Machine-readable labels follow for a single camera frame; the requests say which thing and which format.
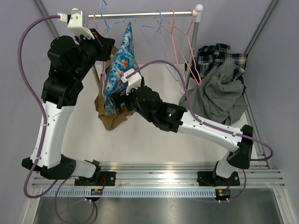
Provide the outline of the blue floral skirt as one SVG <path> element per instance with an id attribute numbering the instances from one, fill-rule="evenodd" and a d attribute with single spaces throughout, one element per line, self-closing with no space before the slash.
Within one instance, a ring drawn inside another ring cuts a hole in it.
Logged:
<path id="1" fill-rule="evenodd" d="M 105 91 L 105 114 L 108 115 L 114 109 L 111 96 L 114 93 L 119 93 L 126 89 L 127 85 L 121 81 L 124 72 L 130 69 L 138 69 L 135 60 L 134 45 L 133 45 L 133 32 L 132 25 L 128 23 L 124 33 L 121 46 L 115 53 L 110 71 L 108 73 L 107 85 Z"/>

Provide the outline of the grey skirt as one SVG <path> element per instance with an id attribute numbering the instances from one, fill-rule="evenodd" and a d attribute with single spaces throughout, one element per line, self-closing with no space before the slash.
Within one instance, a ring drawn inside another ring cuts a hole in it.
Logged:
<path id="1" fill-rule="evenodd" d="M 183 95 L 179 105 L 217 123 L 229 126 L 237 122 L 248 106 L 242 95 L 243 84 L 240 80 L 231 80 L 235 68 L 233 59 L 226 60 L 219 67 L 214 66 L 202 79 L 201 85 L 188 91 L 190 104 Z"/>

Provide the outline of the navy white plaid skirt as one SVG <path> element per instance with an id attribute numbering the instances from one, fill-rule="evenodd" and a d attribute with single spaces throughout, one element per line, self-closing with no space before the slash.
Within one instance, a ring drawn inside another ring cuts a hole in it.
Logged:
<path id="1" fill-rule="evenodd" d="M 192 72 L 195 78 L 204 78 L 210 70 L 217 66 L 221 66 L 226 60 L 233 59 L 235 62 L 234 73 L 231 81 L 239 80 L 244 82 L 242 75 L 245 73 L 248 54 L 231 53 L 229 45 L 218 43 L 216 45 L 203 46 L 197 51 L 195 61 L 192 62 Z"/>

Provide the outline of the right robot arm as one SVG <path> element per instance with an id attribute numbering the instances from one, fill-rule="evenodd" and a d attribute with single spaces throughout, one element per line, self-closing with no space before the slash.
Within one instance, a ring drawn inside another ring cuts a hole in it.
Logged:
<path id="1" fill-rule="evenodd" d="M 224 147 L 227 153 L 216 162 L 212 173 L 212 180 L 218 185 L 223 185 L 237 169 L 250 167 L 253 128 L 249 125 L 237 128 L 215 122 L 208 124 L 184 107 L 163 102 L 159 94 L 147 86 L 130 93 L 126 90 L 114 93 L 111 100 L 117 113 L 121 113 L 124 106 L 162 131 L 198 136 Z"/>

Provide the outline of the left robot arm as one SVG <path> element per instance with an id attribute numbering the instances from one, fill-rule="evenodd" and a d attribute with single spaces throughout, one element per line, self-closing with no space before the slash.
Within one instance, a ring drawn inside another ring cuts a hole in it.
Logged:
<path id="1" fill-rule="evenodd" d="M 82 81 L 96 61 L 110 59 L 115 44 L 115 39 L 103 37 L 93 28 L 90 31 L 90 39 L 83 35 L 54 39 L 47 53 L 50 70 L 43 84 L 43 117 L 37 148 L 21 165 L 39 171 L 48 180 L 77 176 L 90 185 L 101 181 L 98 163 L 71 159 L 61 153 L 68 120 L 83 89 Z"/>

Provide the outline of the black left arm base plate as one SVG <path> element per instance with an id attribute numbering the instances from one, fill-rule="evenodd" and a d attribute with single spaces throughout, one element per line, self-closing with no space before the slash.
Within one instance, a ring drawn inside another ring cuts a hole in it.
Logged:
<path id="1" fill-rule="evenodd" d="M 114 186 L 116 173 L 113 171 L 97 171 L 91 178 L 75 179 L 75 186 Z"/>

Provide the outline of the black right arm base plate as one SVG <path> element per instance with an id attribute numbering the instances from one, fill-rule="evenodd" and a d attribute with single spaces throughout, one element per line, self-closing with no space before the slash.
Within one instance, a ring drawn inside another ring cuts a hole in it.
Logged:
<path id="1" fill-rule="evenodd" d="M 240 180 L 239 175 L 235 171 L 231 174 L 229 178 L 223 178 L 217 176 L 213 171 L 199 171 L 197 173 L 197 182 L 199 183 L 199 186 L 208 186 L 208 187 L 228 187 L 233 186 L 237 187 L 240 186 Z"/>

